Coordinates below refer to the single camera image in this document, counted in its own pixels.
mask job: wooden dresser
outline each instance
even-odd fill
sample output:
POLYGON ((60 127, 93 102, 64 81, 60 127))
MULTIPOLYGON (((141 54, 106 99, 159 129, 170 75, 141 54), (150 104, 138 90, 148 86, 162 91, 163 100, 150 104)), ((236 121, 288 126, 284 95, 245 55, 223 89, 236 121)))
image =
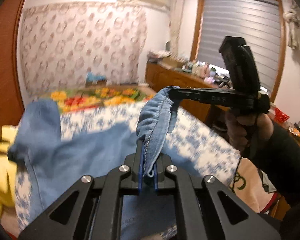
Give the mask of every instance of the wooden dresser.
MULTIPOLYGON (((150 62, 147 63, 146 82, 156 92, 167 86, 179 86, 181 88, 216 88, 216 86, 205 83, 202 78, 195 75, 169 70, 150 62)), ((217 112, 220 112, 221 109, 227 110, 226 107, 211 106, 192 100, 183 100, 181 106, 208 126, 211 125, 217 112)))

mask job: yellow plush toy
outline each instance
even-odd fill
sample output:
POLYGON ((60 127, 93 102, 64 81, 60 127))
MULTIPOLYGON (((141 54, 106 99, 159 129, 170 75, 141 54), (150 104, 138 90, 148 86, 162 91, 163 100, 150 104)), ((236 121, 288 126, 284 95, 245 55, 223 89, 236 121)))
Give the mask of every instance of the yellow plush toy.
POLYGON ((7 152, 17 135, 17 129, 5 125, 0 128, 0 217, 3 206, 14 207, 17 165, 8 160, 7 152))

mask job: hand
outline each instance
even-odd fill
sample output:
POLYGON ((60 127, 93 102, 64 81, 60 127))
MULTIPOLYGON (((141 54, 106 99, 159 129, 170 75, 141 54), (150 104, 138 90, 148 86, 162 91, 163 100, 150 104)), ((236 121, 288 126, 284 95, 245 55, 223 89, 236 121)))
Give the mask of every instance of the hand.
MULTIPOLYGON (((243 127, 254 125, 256 114, 235 117, 231 111, 226 112, 226 125, 230 144, 239 151, 243 151, 248 144, 247 131, 243 127)), ((273 134, 273 123, 267 114, 260 114, 257 120, 258 137, 261 141, 268 141, 273 134)))

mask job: wooden door frame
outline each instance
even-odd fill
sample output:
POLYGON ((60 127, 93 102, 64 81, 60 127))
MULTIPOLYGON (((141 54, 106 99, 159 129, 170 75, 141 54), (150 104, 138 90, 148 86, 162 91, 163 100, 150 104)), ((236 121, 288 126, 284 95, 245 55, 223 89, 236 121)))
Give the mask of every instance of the wooden door frame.
MULTIPOLYGON (((277 76, 274 81, 274 86, 271 91, 270 101, 273 103, 275 100, 275 97, 278 93, 279 85, 281 82, 283 67, 284 67, 284 61, 286 56, 286 25, 285 21, 283 19, 283 6, 282 6, 282 0, 275 0, 279 4, 279 18, 280 18, 280 29, 281 29, 281 40, 280 40, 280 52, 279 52, 279 61, 278 61, 278 69, 277 69, 277 76)), ((196 22, 194 27, 194 37, 193 37, 193 43, 192 43, 192 49, 191 49, 191 56, 190 60, 195 60, 197 58, 198 54, 198 44, 200 42, 200 36, 202 29, 202 14, 203 14, 203 8, 204 8, 204 0, 198 0, 198 9, 197 9, 197 16, 196 16, 196 22)))

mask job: blue cloth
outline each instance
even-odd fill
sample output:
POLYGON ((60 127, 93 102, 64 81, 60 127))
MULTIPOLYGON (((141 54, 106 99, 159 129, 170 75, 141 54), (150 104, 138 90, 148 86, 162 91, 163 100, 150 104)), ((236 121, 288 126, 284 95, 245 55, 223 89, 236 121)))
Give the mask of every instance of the blue cloth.
MULTIPOLYGON (((22 117, 8 158, 25 164, 30 182, 33 221, 81 176, 107 174, 134 153, 137 136, 125 123, 101 132, 81 134, 69 141, 61 140, 60 114, 57 104, 40 100, 28 105, 22 117)), ((165 153, 177 155, 164 147, 165 153)), ((175 223, 172 196, 157 197, 145 186, 141 196, 125 196, 122 212, 122 240, 164 231, 175 223)))
POLYGON ((144 174, 153 177, 153 165, 162 151, 167 133, 171 133, 177 121, 177 110, 181 100, 169 98, 169 86, 161 89, 140 112, 137 125, 138 140, 145 142, 144 174))
POLYGON ((106 80, 106 76, 94 75, 92 72, 88 72, 87 74, 87 81, 104 81, 106 80))

